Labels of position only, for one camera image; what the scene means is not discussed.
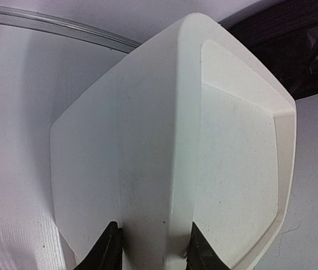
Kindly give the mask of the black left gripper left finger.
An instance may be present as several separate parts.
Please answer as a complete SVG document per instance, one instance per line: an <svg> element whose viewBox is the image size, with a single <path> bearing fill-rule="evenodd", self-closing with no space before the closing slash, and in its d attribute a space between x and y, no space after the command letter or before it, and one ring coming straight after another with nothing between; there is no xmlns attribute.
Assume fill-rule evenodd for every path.
<svg viewBox="0 0 318 270"><path fill-rule="evenodd" d="M121 270L122 229L111 221L76 270Z"/></svg>

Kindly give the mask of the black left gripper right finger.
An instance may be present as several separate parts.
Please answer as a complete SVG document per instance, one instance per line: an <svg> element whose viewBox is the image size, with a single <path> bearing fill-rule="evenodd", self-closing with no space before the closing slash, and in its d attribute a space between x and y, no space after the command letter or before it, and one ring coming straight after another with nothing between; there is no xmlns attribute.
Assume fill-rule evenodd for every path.
<svg viewBox="0 0 318 270"><path fill-rule="evenodd" d="M228 266L219 258L193 222L187 253L186 270L228 270Z"/></svg>

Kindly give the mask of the black ribbed hard suitcase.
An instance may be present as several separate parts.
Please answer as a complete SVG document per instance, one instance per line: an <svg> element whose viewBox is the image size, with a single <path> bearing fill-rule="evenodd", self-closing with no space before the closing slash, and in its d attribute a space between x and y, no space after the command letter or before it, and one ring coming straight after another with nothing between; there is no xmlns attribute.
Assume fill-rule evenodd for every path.
<svg viewBox="0 0 318 270"><path fill-rule="evenodd" d="M318 94L318 2L286 1L228 28L296 100Z"/></svg>

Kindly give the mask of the white drawer storage box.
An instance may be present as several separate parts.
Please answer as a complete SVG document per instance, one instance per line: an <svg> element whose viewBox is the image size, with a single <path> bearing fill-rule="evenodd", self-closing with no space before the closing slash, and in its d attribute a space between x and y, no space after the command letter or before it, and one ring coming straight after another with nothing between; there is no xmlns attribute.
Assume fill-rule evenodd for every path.
<svg viewBox="0 0 318 270"><path fill-rule="evenodd" d="M228 269L283 225L297 112L265 66L193 13L126 55L50 130L56 226L76 266L111 221L122 269L186 269L194 222Z"/></svg>

